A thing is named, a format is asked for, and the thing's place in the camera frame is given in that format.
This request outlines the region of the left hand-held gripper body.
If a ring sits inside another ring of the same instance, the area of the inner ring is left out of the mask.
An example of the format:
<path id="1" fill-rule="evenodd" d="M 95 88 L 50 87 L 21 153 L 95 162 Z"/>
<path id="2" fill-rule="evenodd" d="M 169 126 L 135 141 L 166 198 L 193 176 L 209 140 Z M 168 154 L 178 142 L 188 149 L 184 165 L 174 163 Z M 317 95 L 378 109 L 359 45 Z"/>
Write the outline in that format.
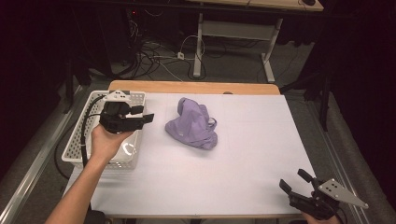
<path id="1" fill-rule="evenodd" d="M 144 106 L 144 97 L 138 93 L 134 97 L 129 91 L 111 91 L 104 97 L 99 123 L 110 133 L 125 133 L 141 130 L 144 126 L 143 112 L 131 115 L 130 107 Z"/>

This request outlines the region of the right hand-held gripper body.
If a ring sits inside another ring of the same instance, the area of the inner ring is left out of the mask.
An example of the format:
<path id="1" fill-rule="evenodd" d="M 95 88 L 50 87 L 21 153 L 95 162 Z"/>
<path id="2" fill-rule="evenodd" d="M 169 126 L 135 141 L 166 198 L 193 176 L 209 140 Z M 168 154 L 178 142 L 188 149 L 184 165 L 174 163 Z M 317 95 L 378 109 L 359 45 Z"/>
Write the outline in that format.
<path id="1" fill-rule="evenodd" d="M 311 180 L 314 191 L 310 197 L 296 193 L 288 187 L 290 206 L 307 213 L 319 220 L 327 220 L 334 217 L 340 209 L 339 203 L 356 205 L 368 209 L 369 205 L 343 187 L 335 179 L 328 181 Z"/>

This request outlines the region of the white perforated plastic basket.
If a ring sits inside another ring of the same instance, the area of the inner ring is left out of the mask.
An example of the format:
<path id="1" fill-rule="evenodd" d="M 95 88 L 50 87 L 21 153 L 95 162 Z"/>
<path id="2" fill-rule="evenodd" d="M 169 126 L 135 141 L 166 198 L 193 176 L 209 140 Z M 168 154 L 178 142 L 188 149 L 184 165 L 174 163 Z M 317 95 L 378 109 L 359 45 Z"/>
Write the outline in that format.
<path id="1" fill-rule="evenodd" d="M 92 91 L 83 107 L 78 122 L 64 149 L 62 160 L 82 168 L 81 136 L 85 136 L 87 158 L 92 153 L 92 129 L 99 123 L 105 102 L 124 101 L 129 106 L 145 105 L 146 94 L 142 91 Z M 135 131 L 120 145 L 116 156 L 107 164 L 108 169 L 134 169 L 137 164 L 141 131 Z"/>

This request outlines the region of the purple garment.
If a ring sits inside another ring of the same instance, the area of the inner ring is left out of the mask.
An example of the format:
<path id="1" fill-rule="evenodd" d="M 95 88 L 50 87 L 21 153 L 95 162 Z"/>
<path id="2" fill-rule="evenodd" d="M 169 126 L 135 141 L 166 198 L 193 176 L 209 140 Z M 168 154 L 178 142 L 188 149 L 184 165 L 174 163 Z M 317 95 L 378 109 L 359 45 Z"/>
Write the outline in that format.
<path id="1" fill-rule="evenodd" d="M 200 149 L 210 150 L 218 143 L 217 121 L 208 114 L 205 105 L 189 98 L 181 98 L 178 117 L 165 124 L 165 130 L 177 141 Z"/>

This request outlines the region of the person's right hand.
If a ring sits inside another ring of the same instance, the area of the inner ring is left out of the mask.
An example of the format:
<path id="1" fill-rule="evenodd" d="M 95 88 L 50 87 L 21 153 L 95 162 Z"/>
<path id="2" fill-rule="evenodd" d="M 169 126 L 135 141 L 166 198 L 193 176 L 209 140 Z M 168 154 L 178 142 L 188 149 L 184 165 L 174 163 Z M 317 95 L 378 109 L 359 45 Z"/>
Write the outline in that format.
<path id="1" fill-rule="evenodd" d="M 305 218 L 308 224 L 341 224 L 336 216 L 330 217 L 329 219 L 316 219 L 310 216 L 307 213 L 302 213 L 302 216 Z"/>

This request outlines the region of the person's left hand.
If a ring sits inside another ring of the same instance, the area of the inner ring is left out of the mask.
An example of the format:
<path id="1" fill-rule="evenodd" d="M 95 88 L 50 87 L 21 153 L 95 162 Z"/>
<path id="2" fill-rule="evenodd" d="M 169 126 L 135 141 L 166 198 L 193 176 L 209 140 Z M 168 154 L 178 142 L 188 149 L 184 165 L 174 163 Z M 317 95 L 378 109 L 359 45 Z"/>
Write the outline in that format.
<path id="1" fill-rule="evenodd" d="M 121 143 L 133 132 L 109 133 L 101 124 L 92 130 L 92 153 L 89 164 L 105 167 L 117 154 Z"/>

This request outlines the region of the black metal stand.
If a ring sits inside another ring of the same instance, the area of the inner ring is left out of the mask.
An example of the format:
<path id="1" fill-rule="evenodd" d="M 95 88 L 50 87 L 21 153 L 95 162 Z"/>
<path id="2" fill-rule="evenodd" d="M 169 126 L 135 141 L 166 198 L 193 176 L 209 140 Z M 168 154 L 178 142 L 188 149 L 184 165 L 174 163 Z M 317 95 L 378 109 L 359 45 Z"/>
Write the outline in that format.
<path id="1" fill-rule="evenodd" d="M 78 84 L 82 86 L 88 86 L 91 84 L 88 65 L 81 57 L 69 58 L 65 62 L 65 114 L 71 110 L 72 105 L 74 104 L 75 81 L 77 81 Z"/>
<path id="2" fill-rule="evenodd" d="M 304 89 L 306 101 L 320 100 L 318 121 L 323 131 L 328 131 L 327 115 L 330 97 L 332 73 L 324 66 L 315 68 L 313 64 L 306 63 L 296 81 L 279 89 L 281 93 L 290 90 Z"/>

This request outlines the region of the aluminium floor rail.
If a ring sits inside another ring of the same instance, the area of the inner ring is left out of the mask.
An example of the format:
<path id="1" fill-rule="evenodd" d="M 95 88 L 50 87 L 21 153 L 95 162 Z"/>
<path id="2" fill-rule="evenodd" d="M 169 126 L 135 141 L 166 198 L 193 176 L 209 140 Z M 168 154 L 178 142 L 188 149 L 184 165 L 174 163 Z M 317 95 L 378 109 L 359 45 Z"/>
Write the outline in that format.
<path id="1" fill-rule="evenodd" d="M 359 196 L 359 193 L 356 191 L 355 186 L 352 184 L 351 179 L 347 174 L 347 170 L 342 164 L 342 160 L 336 151 L 334 141 L 330 136 L 330 126 L 327 126 L 327 129 L 323 128 L 322 124 L 319 121 L 319 112 L 317 106 L 314 103 L 308 102 L 307 107 L 311 116 L 314 118 L 314 122 L 318 126 L 319 133 L 321 134 L 326 144 L 327 154 L 332 165 L 332 171 L 335 175 L 335 179 L 340 182 L 341 185 L 345 189 L 350 191 L 354 196 Z M 352 218 L 349 219 L 349 223 L 353 219 L 356 224 L 371 224 L 366 215 L 366 209 L 352 204 L 348 206 L 348 209 L 350 210 L 350 214 L 352 215 Z"/>
<path id="2" fill-rule="evenodd" d="M 0 224 L 41 224 L 64 192 L 66 179 L 56 170 L 66 135 L 78 118 L 87 89 L 72 92 L 29 140 L 0 181 Z"/>

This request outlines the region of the white metal frame desk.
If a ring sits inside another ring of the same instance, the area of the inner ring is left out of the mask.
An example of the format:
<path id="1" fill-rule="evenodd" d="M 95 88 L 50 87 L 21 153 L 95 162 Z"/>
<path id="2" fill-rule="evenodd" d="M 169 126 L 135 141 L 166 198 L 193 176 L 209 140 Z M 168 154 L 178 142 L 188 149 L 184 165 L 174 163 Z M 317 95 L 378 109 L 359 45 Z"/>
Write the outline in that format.
<path id="1" fill-rule="evenodd" d="M 302 0 L 190 0 L 197 2 L 201 7 L 215 4 L 220 6 L 243 7 L 244 9 L 276 9 L 280 12 L 321 12 L 323 5 L 316 0 L 313 6 L 305 5 Z M 251 22 L 238 21 L 213 21 L 205 19 L 204 14 L 200 13 L 197 28 L 197 44 L 194 54 L 193 76 L 202 76 L 204 64 L 202 58 L 205 54 L 204 36 L 227 37 L 247 40 L 266 41 L 268 46 L 266 51 L 261 54 L 263 72 L 269 83 L 276 81 L 270 64 L 270 57 L 276 44 L 278 34 L 283 23 L 282 17 L 277 17 L 271 24 L 253 24 Z"/>

